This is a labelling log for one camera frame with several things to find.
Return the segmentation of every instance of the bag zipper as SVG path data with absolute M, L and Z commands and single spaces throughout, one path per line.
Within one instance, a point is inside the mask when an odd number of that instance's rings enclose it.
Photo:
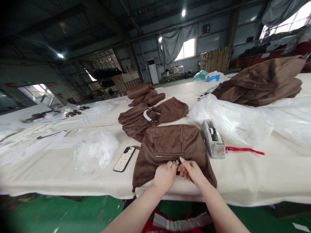
M 167 153 L 167 152 L 155 152 L 155 158 L 158 159 L 170 159 L 170 160 L 176 160 L 179 157 L 184 157 L 185 153 Z

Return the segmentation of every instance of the smartphone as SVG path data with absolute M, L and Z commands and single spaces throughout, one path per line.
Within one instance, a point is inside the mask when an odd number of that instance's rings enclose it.
M 127 164 L 129 163 L 132 155 L 134 154 L 135 147 L 127 147 L 119 160 L 117 161 L 116 165 L 114 166 L 113 170 L 115 172 L 124 172 L 126 169 Z

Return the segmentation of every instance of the brown handbag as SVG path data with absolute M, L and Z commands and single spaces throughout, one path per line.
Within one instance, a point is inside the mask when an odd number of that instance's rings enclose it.
M 300 86 L 295 85 L 293 90 L 287 84 L 294 80 L 304 65 L 305 60 L 301 56 L 267 60 L 240 71 L 230 80 L 221 83 L 212 94 L 217 99 L 232 103 L 266 105 L 272 100 L 274 102 L 300 91 Z
M 129 99 L 133 99 L 129 107 L 136 106 L 140 103 L 146 103 L 151 107 L 165 99 L 165 93 L 158 94 L 158 92 L 154 90 L 154 87 L 147 83 L 141 83 L 128 90 L 127 96 Z
M 135 164 L 132 183 L 134 190 L 152 180 L 158 166 L 168 161 L 176 161 L 179 157 L 195 161 L 207 180 L 217 188 L 217 180 L 208 156 L 201 132 L 195 125 L 149 128 Z
M 150 121 L 144 117 L 145 111 L 151 119 Z M 118 121 L 122 124 L 122 129 L 126 132 L 127 136 L 142 142 L 145 131 L 148 128 L 155 127 L 161 123 L 178 120 L 187 115 L 188 112 L 188 105 L 173 97 L 151 109 L 148 109 L 146 103 L 138 104 L 126 112 L 121 113 Z
M 133 87 L 127 91 L 127 97 L 129 99 L 135 99 L 139 96 L 147 94 L 150 90 L 153 90 L 154 87 L 148 83 L 138 84 L 136 87 Z

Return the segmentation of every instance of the red ribbon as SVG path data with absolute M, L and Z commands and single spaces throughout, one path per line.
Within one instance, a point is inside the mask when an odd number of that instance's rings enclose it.
M 253 150 L 251 148 L 226 147 L 226 150 L 231 150 L 231 151 L 251 151 L 251 152 L 255 152 L 257 154 L 266 155 L 264 152 L 256 151 L 256 150 Z

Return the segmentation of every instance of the zipper pocket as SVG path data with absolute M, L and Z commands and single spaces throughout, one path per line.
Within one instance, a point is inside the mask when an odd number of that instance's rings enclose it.
M 183 158 L 185 156 L 185 153 L 155 152 L 154 156 L 155 159 L 171 161 L 171 160 L 178 160 L 179 157 Z

